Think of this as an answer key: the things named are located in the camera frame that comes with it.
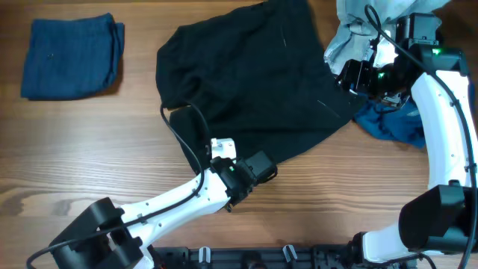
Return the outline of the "black shorts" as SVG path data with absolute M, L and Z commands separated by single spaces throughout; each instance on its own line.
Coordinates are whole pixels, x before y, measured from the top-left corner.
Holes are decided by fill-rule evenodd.
M 311 15 L 306 1 L 264 1 L 183 25 L 158 50 L 158 92 L 193 171 L 209 165 L 212 138 L 232 139 L 241 158 L 282 162 L 364 105 L 335 83 Z

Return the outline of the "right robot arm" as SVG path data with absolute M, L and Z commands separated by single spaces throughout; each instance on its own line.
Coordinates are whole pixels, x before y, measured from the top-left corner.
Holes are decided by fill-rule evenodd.
M 340 87 L 390 108 L 412 99 L 418 107 L 429 159 L 427 191 L 408 202 L 396 223 L 355 235 L 343 265 L 383 268 L 433 255 L 460 255 L 461 268 L 477 251 L 477 135 L 468 100 L 469 71 L 460 49 L 436 38 L 439 20 L 412 13 L 398 20 L 389 42 L 394 62 L 347 61 Z

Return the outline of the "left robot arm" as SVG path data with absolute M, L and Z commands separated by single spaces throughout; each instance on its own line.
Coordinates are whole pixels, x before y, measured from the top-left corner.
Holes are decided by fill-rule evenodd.
M 153 268 L 149 246 L 181 225 L 230 209 L 277 174 L 260 151 L 213 158 L 195 179 L 143 202 L 115 206 L 106 197 L 87 207 L 51 243 L 59 268 Z

